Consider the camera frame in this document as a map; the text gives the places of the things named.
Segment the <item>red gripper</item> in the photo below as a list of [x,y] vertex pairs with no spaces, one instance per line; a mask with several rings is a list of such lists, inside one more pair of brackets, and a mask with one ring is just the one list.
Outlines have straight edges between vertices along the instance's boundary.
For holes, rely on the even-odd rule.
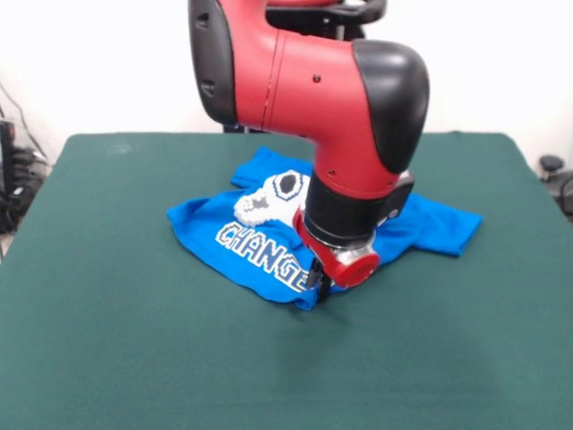
[[365,282],[380,265],[381,258],[371,243],[357,248],[337,249],[314,238],[304,225],[304,212],[301,209],[295,211],[293,227],[313,254],[307,288],[313,289],[318,285],[318,303],[329,298],[331,282],[341,288],[353,288]]

